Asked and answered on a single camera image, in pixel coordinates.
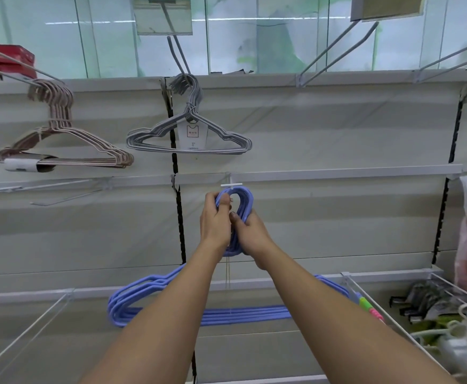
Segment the white product tag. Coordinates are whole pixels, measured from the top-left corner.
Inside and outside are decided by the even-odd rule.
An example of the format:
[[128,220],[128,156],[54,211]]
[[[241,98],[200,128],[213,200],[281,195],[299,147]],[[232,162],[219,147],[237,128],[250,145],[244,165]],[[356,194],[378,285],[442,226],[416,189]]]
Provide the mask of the white product tag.
[[189,124],[187,121],[179,122],[178,139],[180,149],[205,149],[207,144],[208,126],[205,124]]
[[13,155],[4,159],[4,168],[6,171],[21,171],[24,173],[48,173],[52,171],[55,166],[38,165],[38,162],[40,160],[53,157],[54,156],[39,154]]

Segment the glass wall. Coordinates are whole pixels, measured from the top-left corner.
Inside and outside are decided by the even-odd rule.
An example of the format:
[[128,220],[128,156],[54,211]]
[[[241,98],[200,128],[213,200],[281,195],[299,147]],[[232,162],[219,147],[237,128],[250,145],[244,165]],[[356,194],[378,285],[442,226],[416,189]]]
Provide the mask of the glass wall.
[[[192,35],[180,36],[196,75],[297,73],[350,24],[351,0],[191,0]],[[358,24],[311,71],[360,40]],[[164,35],[138,36],[131,0],[0,0],[0,43],[21,44],[61,78],[171,76]],[[422,16],[383,20],[329,71],[412,70],[467,46],[467,0],[426,0]],[[438,68],[467,61],[467,52]]]

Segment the person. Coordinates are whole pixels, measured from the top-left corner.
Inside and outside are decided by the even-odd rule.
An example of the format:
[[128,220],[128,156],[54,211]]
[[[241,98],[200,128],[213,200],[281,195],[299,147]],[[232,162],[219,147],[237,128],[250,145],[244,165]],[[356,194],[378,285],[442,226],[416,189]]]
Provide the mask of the person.
[[246,254],[274,281],[331,384],[454,384],[421,350],[317,280],[271,239],[253,210],[246,223],[230,197],[208,193],[201,239],[179,275],[127,325],[80,384],[183,384],[198,336],[212,273],[237,231]]

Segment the forearm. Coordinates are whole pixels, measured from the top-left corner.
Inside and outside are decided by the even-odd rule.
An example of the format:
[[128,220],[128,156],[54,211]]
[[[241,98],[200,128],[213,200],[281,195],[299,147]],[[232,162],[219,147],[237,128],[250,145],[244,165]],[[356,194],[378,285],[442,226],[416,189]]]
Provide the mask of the forearm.
[[125,327],[81,384],[183,383],[217,264],[215,251],[200,244],[179,275]]
[[264,259],[283,302],[332,384],[456,383],[423,352],[279,248],[272,247]]

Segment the red box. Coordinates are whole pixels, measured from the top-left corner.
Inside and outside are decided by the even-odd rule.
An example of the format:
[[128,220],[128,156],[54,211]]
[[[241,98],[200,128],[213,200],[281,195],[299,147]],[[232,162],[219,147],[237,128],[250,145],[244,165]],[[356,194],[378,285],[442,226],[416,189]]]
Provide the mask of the red box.
[[[19,60],[29,66],[34,66],[34,54],[32,52],[27,51],[21,45],[16,44],[0,44],[0,52],[4,55],[8,55],[14,59]],[[10,59],[7,59],[0,55],[0,63],[8,63],[8,64],[15,64]]]
[[17,63],[0,63],[0,71],[3,73],[17,73],[32,79],[38,78],[34,70]]

